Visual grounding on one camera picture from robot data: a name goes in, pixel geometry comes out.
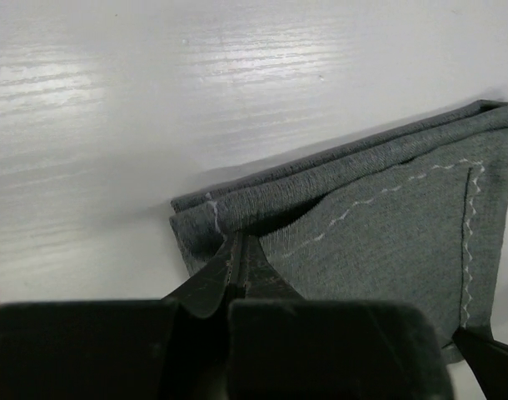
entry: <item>seam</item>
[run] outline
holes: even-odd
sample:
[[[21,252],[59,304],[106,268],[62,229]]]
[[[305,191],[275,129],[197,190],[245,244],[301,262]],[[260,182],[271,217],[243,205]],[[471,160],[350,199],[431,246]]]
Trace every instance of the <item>seam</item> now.
[[[442,170],[451,170],[452,168],[454,167],[457,167],[458,165],[461,165],[461,164],[465,164],[465,163],[469,163],[469,164],[472,164],[472,165],[478,165],[478,166],[481,166],[481,169],[483,169],[483,171],[485,171],[484,167],[483,167],[483,162],[482,161],[471,161],[471,160],[467,160],[466,158],[462,158],[461,160],[459,160],[458,162],[454,162],[450,165],[447,165],[447,166],[442,166],[442,165],[434,165],[433,167],[431,167],[428,172],[424,172],[424,173],[421,173],[419,175],[412,175],[410,176],[409,178],[406,179],[406,182],[401,184],[401,185],[398,185],[398,186],[395,186],[395,187],[384,187],[382,190],[380,190],[380,192],[378,192],[376,195],[374,195],[373,197],[371,198],[368,198],[367,200],[359,200],[359,201],[356,201],[354,202],[342,215],[340,215],[339,217],[336,217],[334,219],[332,219],[330,221],[330,223],[328,224],[328,226],[326,227],[325,229],[325,232],[321,233],[320,235],[314,237],[314,238],[311,238],[311,239],[308,239],[304,242],[302,242],[299,246],[293,248],[290,252],[287,252],[285,254],[282,254],[281,256],[281,259],[283,258],[289,258],[290,256],[292,256],[293,254],[295,254],[297,251],[299,251],[300,249],[302,248],[305,248],[307,245],[309,245],[310,243],[318,243],[320,242],[322,239],[324,239],[326,237],[326,234],[328,233],[328,230],[330,228],[332,228],[334,225],[336,225],[338,222],[342,222],[345,220],[345,218],[348,216],[348,214],[351,212],[351,210],[353,208],[355,208],[356,206],[360,206],[360,205],[370,205],[372,203],[374,203],[374,201],[382,196],[382,195],[385,195],[387,193],[393,193],[393,192],[398,192],[399,190],[401,190],[402,188],[404,188],[405,186],[407,186],[408,183],[411,183],[411,182],[414,182],[414,181],[417,181],[417,180],[421,180],[421,179],[424,179],[426,177],[429,176],[429,174],[436,170],[436,169],[442,169]],[[478,183],[478,178],[480,177],[480,175],[483,173],[483,171],[481,170],[480,174],[475,178],[473,179],[473,183],[476,185],[477,189],[476,189],[476,193],[471,197],[471,206],[472,208],[474,209],[474,205],[473,205],[473,202],[474,202],[474,196],[476,194],[478,194],[479,192],[481,192],[480,190],[480,187],[478,187],[477,183]],[[469,241],[470,237],[467,238],[467,241],[466,243],[464,244],[464,246],[466,245],[466,247],[468,248],[468,241]]]
[[[474,162],[473,163],[474,165],[476,166],[479,166],[480,169],[478,170],[478,172],[476,173],[474,179],[471,180],[471,182],[474,184],[475,186],[475,191],[474,193],[469,197],[469,205],[471,206],[471,215],[469,217],[467,217],[467,219],[465,220],[465,225],[467,227],[467,232],[468,234],[466,235],[467,236],[467,239],[465,240],[465,243],[463,245],[463,248],[465,249],[466,253],[467,253],[467,261],[465,263],[465,266],[463,267],[463,270],[466,272],[467,274],[467,279],[466,279],[466,284],[465,286],[463,287],[463,290],[465,291],[465,293],[467,294],[467,301],[465,302],[465,305],[462,307],[463,308],[463,311],[465,311],[465,314],[466,314],[466,319],[465,321],[461,324],[462,327],[464,328],[467,328],[467,322],[469,321],[469,319],[471,318],[471,314],[469,313],[469,310],[468,310],[468,307],[469,307],[469,304],[471,303],[471,301],[473,300],[473,297],[471,296],[471,293],[469,292],[469,286],[471,285],[471,282],[473,281],[473,277],[472,277],[472,274],[471,274],[471,270],[470,270],[470,266],[471,266],[471,262],[472,260],[474,259],[472,257],[472,253],[471,251],[469,250],[469,241],[471,240],[472,236],[474,235],[474,231],[472,230],[471,228],[471,220],[472,218],[477,214],[476,212],[476,208],[474,207],[474,200],[475,200],[475,197],[480,194],[481,192],[481,188],[480,186],[478,185],[478,180],[480,179],[481,175],[486,171],[486,168],[484,167],[483,165],[483,162],[482,161],[479,161],[479,162]]]
[[[226,235],[222,232],[221,227],[219,226],[219,208],[217,207],[217,202],[213,200],[211,193],[206,193],[206,198],[208,199],[208,204],[212,206],[213,209],[213,226],[215,231],[219,233],[223,239],[227,239]]]

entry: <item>white stitching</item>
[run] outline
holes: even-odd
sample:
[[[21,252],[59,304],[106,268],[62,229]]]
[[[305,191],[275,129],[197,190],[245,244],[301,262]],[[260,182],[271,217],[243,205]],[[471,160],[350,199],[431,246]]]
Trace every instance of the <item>white stitching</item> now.
[[[217,208],[217,202],[210,201],[207,202],[210,206],[213,208],[213,217],[214,217],[214,224],[215,224],[215,230],[217,233],[219,233],[223,238],[226,239],[224,233],[222,233],[221,227],[219,227],[219,209]]]
[[[471,265],[471,262],[473,260],[473,257],[472,257],[472,254],[471,252],[469,251],[469,241],[471,239],[471,237],[473,236],[474,234],[474,231],[472,230],[471,228],[471,219],[476,215],[476,208],[474,207],[474,199],[476,197],[477,194],[479,194],[481,192],[481,189],[480,189],[480,186],[478,186],[478,179],[480,179],[481,175],[484,173],[484,171],[486,170],[484,165],[483,165],[483,162],[482,161],[470,161],[470,160],[467,160],[466,158],[462,158],[461,160],[459,160],[458,162],[455,162],[453,164],[450,164],[450,165],[446,165],[446,166],[441,166],[441,165],[434,165],[433,167],[431,167],[431,171],[433,170],[436,170],[436,169],[444,169],[446,171],[448,170],[451,170],[453,167],[456,167],[460,164],[463,164],[463,163],[469,163],[469,164],[472,164],[472,165],[477,165],[477,166],[480,166],[480,171],[477,173],[477,175],[475,176],[474,179],[471,180],[472,183],[474,183],[475,187],[476,187],[476,192],[471,196],[471,198],[469,199],[469,204],[471,205],[471,208],[472,208],[472,214],[465,220],[465,225],[467,226],[467,229],[468,229],[468,232],[469,234],[467,235],[467,239],[465,240],[465,243],[463,243],[463,248],[465,249],[467,255],[469,256],[468,260],[467,260],[467,263],[465,264],[465,266],[463,267],[463,270],[467,273],[468,275],[468,282],[466,283],[465,287],[463,288],[463,290],[467,293],[467,301],[465,303],[465,305],[462,307],[463,310],[465,311],[466,313],[466,320],[461,324],[464,328],[466,328],[466,324],[467,324],[467,321],[469,321],[469,318],[471,317],[471,315],[469,314],[469,311],[468,311],[468,307],[469,307],[469,303],[473,300],[473,297],[471,296],[471,293],[469,292],[469,285],[471,284],[471,282],[473,281],[473,277],[472,277],[472,274],[471,274],[471,271],[470,271],[470,265]],[[424,172],[420,175],[417,175],[417,176],[411,176],[407,179],[407,182],[411,182],[411,181],[414,181],[415,179],[424,179],[428,176],[428,173]],[[298,247],[294,248],[293,250],[291,250],[290,252],[287,252],[285,254],[283,254],[281,256],[281,258],[289,258],[290,256],[292,256],[294,253],[296,253],[298,250],[300,250],[301,248],[304,248],[305,246],[307,246],[308,244],[310,244],[311,242],[320,242],[322,239],[324,239],[324,237],[326,236],[327,234],[327,230],[331,227],[333,227],[337,222],[339,221],[344,221],[346,216],[348,215],[348,213],[357,205],[369,205],[371,203],[374,202],[374,200],[379,197],[380,195],[382,194],[385,194],[385,193],[389,193],[389,192],[397,192],[399,191],[400,189],[402,189],[404,187],[404,185],[399,185],[399,186],[396,186],[396,187],[391,187],[391,188],[388,188],[388,187],[385,187],[383,188],[377,195],[369,198],[368,200],[361,200],[361,201],[357,201],[357,202],[354,202],[341,216],[337,217],[337,218],[334,218],[330,221],[330,223],[328,224],[328,226],[326,227],[326,231],[321,233],[319,236],[317,237],[314,237],[313,239],[309,239],[309,240],[306,240],[305,242],[302,242]],[[216,224],[217,224],[217,204],[216,204]]]
[[[463,306],[463,310],[466,313],[466,320],[461,324],[461,326],[464,327],[464,328],[467,328],[467,322],[469,321],[469,318],[471,317],[471,315],[469,314],[469,311],[468,311],[467,308],[469,307],[469,303],[473,299],[473,297],[469,293],[469,285],[471,284],[471,282],[473,280],[473,277],[471,275],[471,271],[469,269],[469,266],[471,265],[471,261],[473,260],[472,254],[469,251],[469,240],[471,239],[472,235],[474,234],[474,231],[471,228],[471,219],[476,215],[476,209],[474,207],[474,198],[475,198],[475,196],[477,194],[479,194],[481,192],[481,189],[478,186],[478,179],[480,179],[481,175],[486,171],[486,168],[484,167],[482,161],[473,162],[473,164],[474,165],[479,165],[480,166],[480,171],[476,174],[475,178],[472,179],[472,181],[471,181],[472,183],[474,183],[474,186],[476,187],[476,191],[471,196],[471,199],[469,200],[469,204],[471,205],[471,208],[472,208],[472,214],[465,221],[465,225],[467,226],[469,234],[467,235],[467,239],[465,241],[465,244],[464,244],[463,248],[465,249],[465,251],[466,251],[467,255],[469,256],[469,258],[468,258],[468,261],[467,261],[466,265],[463,267],[463,270],[467,273],[467,275],[469,276],[469,279],[468,279],[467,284],[463,288],[463,290],[467,293],[467,296],[468,296],[467,301],[466,301],[465,305]]]

